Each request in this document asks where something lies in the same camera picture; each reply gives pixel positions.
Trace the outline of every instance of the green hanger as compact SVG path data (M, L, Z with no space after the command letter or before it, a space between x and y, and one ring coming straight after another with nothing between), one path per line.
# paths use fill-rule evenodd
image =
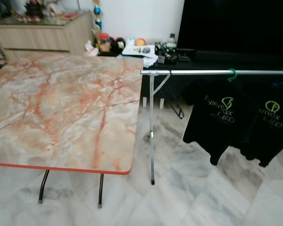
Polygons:
M230 68L229 71L234 72L234 77L230 77L230 78L227 79L227 81L231 82L232 80L234 80L235 78L237 78L237 72L236 72L236 70L233 69L233 68Z

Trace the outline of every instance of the marble-pattern tabletop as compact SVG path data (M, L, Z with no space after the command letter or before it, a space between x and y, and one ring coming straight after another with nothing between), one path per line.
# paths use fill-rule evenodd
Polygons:
M128 174L142 60L33 54L0 70L0 165Z

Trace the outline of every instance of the metal rack leg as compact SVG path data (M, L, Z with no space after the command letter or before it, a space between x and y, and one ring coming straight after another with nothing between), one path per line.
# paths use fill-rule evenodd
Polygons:
M103 195L103 181L104 181L104 174L100 175L100 190L99 190L99 205L98 208L102 208L102 195Z
M44 187L45 187L45 183L46 183L48 174L49 174L49 170L46 170L44 177L43 177L42 184L41 184L41 188L40 188L40 195L39 195L38 204L41 204L43 202L43 192L44 192Z
M154 141L153 141L153 96L154 96L154 74L150 75L150 145L151 145L151 184L154 179Z

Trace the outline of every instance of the red table edge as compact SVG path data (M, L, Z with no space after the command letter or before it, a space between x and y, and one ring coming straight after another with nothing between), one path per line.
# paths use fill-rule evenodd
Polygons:
M132 166L131 166L131 168L128 171L117 172L117 171L92 170L92 169L72 169L72 168L46 167L46 166L26 166L26 165L16 165L16 164L8 164L8 163L0 163L0 166L35 169L35 170L43 169L43 170L58 170L58 171L69 171L69 172L115 174L115 175L128 175L132 169Z

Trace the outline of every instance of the wooden cabinet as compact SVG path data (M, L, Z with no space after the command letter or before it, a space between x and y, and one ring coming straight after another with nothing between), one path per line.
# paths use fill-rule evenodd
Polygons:
M83 13L65 25L0 24L0 47L7 60L29 52L59 52L82 55L92 40L91 13Z

